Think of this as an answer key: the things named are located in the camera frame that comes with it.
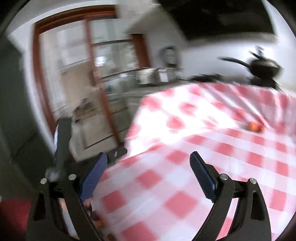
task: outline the tablecloth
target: tablecloth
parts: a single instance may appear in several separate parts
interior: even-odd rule
[[[219,173],[258,181],[275,240],[296,210],[295,108],[295,97],[255,86],[200,83],[149,95],[129,129],[128,156],[104,172],[93,208],[120,241],[192,240],[213,205],[189,165],[198,151]],[[249,121],[263,133],[246,131]]]

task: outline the white wall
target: white wall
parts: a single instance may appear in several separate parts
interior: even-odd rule
[[[237,78],[250,76],[247,69],[239,64],[218,60],[219,56],[229,56],[248,61],[252,58],[250,51],[256,51],[255,46],[265,49],[268,58],[276,60],[284,70],[277,80],[287,89],[296,91],[296,38],[280,13],[266,0],[263,3],[271,19],[276,41],[268,35],[255,34],[253,38],[218,39],[218,41],[186,41],[175,22],[170,18],[163,18],[161,24],[154,26],[146,33],[149,57],[154,67],[163,66],[159,58],[159,50],[168,45],[175,45],[180,50],[181,67],[184,76],[199,74],[221,74]]]
[[[24,76],[25,76],[25,84],[28,92],[28,98],[32,106],[32,110],[36,119],[36,122],[38,124],[39,130],[43,138],[45,139],[45,142],[47,143],[49,149],[53,152],[54,150],[54,143],[53,143],[53,137],[49,130],[49,127],[47,125],[46,119],[44,117],[41,104],[39,101],[39,97],[37,95],[37,89],[35,85],[34,80],[34,74],[33,74],[33,63],[32,63],[32,40],[33,40],[33,26],[34,23],[46,18],[48,16],[51,16],[53,14],[63,12],[66,10],[79,8],[79,7],[86,7],[86,6],[94,6],[94,5],[108,5],[108,4],[116,4],[117,0],[96,0],[96,1],[85,1],[85,2],[79,2],[74,3],[73,1],[62,1],[62,3],[65,6],[56,8],[56,5],[48,5],[46,6],[48,10],[47,12],[43,13],[41,12],[40,15],[34,17],[36,13],[33,13],[33,18],[29,21],[25,22],[23,25],[18,27],[13,32],[10,32],[9,30],[12,29],[9,28],[7,31],[8,38],[10,41],[18,48],[18,50],[23,54],[23,67],[24,67]],[[24,18],[26,17],[26,14],[29,14],[30,16],[30,8],[28,9],[28,6],[26,7],[26,11],[24,13]]]

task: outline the silver bolt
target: silver bolt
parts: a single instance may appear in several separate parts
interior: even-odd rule
[[[71,174],[71,175],[69,175],[68,178],[69,178],[69,180],[73,181],[73,180],[76,179],[76,175],[75,174]]]
[[[228,179],[228,176],[223,173],[223,174],[220,175],[220,178],[225,181],[225,180]]]
[[[47,179],[46,178],[42,178],[41,180],[40,180],[40,183],[41,184],[45,184],[47,182]]]
[[[256,184],[257,180],[255,178],[250,178],[250,182],[253,183],[253,184]]]

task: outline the brown door frame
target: brown door frame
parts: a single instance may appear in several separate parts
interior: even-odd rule
[[[71,9],[68,11],[57,13],[55,15],[49,16],[35,23],[34,34],[33,34],[34,78],[35,78],[35,84],[37,88],[38,97],[41,103],[41,107],[42,107],[46,122],[52,134],[54,134],[54,130],[56,128],[56,121],[54,119],[54,116],[50,108],[49,96],[46,89],[46,82],[45,82],[45,78],[42,70],[42,63],[40,59],[41,50],[40,50],[39,35],[55,27],[83,20],[86,27],[86,34],[87,34],[87,40],[88,40],[88,46],[89,46],[89,56],[91,57],[92,60],[94,60],[94,52],[91,44],[91,32],[89,27],[89,21],[94,18],[103,18],[103,17],[117,18],[115,7],[116,7],[115,5],[99,5],[99,6],[81,7],[81,8]],[[134,43],[140,68],[150,67],[146,45],[145,45],[142,34],[132,34],[131,41]],[[118,131],[114,124],[112,115],[110,113],[107,96],[103,88],[104,81],[101,79],[100,74],[94,64],[94,61],[90,61],[90,62],[91,62],[91,69],[93,70],[93,74],[94,74],[94,81],[92,84],[93,86],[99,87],[99,91],[98,91],[99,99],[104,108],[106,117],[110,124],[113,135],[116,139],[116,142],[118,145],[121,145],[122,143],[120,141]]]

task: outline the blue gripper pad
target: blue gripper pad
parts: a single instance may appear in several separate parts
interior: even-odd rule
[[[88,173],[81,185],[80,200],[84,202],[86,199],[91,198],[96,186],[98,185],[103,172],[107,168],[107,156],[102,154],[94,167]]]
[[[194,172],[205,197],[212,200],[212,202],[215,202],[217,199],[217,178],[211,173],[207,164],[196,151],[192,152],[190,155],[190,167]]]

